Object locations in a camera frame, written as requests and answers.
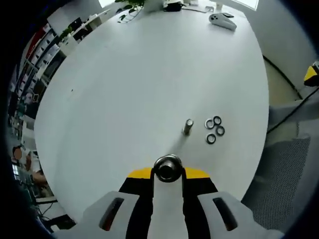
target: chair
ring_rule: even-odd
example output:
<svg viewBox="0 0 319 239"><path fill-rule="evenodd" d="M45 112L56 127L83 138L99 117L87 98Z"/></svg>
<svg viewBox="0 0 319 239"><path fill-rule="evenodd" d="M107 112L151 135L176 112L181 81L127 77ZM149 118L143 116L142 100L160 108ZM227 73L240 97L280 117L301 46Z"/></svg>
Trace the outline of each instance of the chair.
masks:
<svg viewBox="0 0 319 239"><path fill-rule="evenodd" d="M300 102L270 107L269 128ZM257 223L285 233L302 213L319 182L318 145L319 100L310 99L267 135L255 177L242 200Z"/></svg>

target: yellow object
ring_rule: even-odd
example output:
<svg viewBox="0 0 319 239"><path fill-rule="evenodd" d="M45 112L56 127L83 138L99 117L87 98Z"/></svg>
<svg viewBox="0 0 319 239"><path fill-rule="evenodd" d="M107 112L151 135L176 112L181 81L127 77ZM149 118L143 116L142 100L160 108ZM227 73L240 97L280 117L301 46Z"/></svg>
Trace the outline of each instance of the yellow object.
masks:
<svg viewBox="0 0 319 239"><path fill-rule="evenodd" d="M132 173L130 173L128 175L128 178L150 179L151 178L151 171L152 171L152 168L143 168L140 170L134 170Z"/></svg>
<svg viewBox="0 0 319 239"><path fill-rule="evenodd" d="M319 66L316 63L308 68L304 78L304 85L319 86Z"/></svg>
<svg viewBox="0 0 319 239"><path fill-rule="evenodd" d="M317 75L317 72L314 70L314 67L313 66L310 66L308 68L308 71L307 71L307 74L305 76L305 79L304 81L307 81L309 80L312 76L316 76Z"/></svg>
<svg viewBox="0 0 319 239"><path fill-rule="evenodd" d="M186 178L209 178L209 174L195 168L185 168Z"/></svg>

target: cable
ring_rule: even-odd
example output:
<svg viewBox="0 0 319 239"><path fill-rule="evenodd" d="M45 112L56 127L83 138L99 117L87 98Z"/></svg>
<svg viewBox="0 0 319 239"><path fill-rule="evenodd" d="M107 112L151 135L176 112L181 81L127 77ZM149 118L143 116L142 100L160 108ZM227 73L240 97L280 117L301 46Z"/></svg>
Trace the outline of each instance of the cable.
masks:
<svg viewBox="0 0 319 239"><path fill-rule="evenodd" d="M299 91L295 87L295 85L289 80L289 78L276 66L271 60L269 60L266 56L263 55L263 58L265 61L267 61L272 67L275 68L275 70L286 80L286 82L290 85L290 87L295 91L297 96L300 100L303 99L303 97L300 95Z"/></svg>
<svg viewBox="0 0 319 239"><path fill-rule="evenodd" d="M319 87L316 88L311 94L309 94L306 98L303 99L303 101L293 109L286 117L284 117L278 124L276 124L274 127L272 127L270 130L267 131L267 134L277 129L282 123L284 123L290 116L292 116L301 106L303 106L304 103L317 91L319 90Z"/></svg>
<svg viewBox="0 0 319 239"><path fill-rule="evenodd" d="M42 216L52 207L53 203L51 203L50 207L48 207L43 213Z"/></svg>
<svg viewBox="0 0 319 239"><path fill-rule="evenodd" d="M51 220L50 218L47 218L47 217L45 217L45 216L41 216L42 218L46 218L46 219L48 219L48 220Z"/></svg>

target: person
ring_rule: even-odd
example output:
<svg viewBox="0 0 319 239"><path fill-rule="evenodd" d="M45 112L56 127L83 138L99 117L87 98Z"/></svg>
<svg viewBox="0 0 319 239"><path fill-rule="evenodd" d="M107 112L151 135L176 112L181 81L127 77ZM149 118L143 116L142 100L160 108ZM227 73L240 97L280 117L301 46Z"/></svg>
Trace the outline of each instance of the person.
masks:
<svg viewBox="0 0 319 239"><path fill-rule="evenodd" d="M33 177L33 181L38 185L47 184L46 178L40 167L40 162L37 157L32 156L32 152L28 150L23 150L21 146L16 146L12 148L12 154L15 160L20 162L22 167Z"/></svg>
<svg viewBox="0 0 319 239"><path fill-rule="evenodd" d="M25 95L25 99L24 99L24 103L26 105L30 105L33 101L33 94L32 92L28 92L26 95Z"/></svg>

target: white table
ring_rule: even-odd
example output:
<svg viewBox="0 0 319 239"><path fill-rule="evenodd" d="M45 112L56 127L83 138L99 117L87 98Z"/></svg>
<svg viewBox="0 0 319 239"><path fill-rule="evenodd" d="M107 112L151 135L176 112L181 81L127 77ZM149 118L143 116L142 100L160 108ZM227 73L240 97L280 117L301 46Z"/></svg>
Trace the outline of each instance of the white table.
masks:
<svg viewBox="0 0 319 239"><path fill-rule="evenodd" d="M59 203L76 221L133 170L168 153L208 172L219 191L242 199L263 150L268 84L247 19L235 32L209 13L118 16L89 34L57 70L35 122L37 150ZM226 129L214 145L206 119ZM195 121L183 139L186 119Z"/></svg>

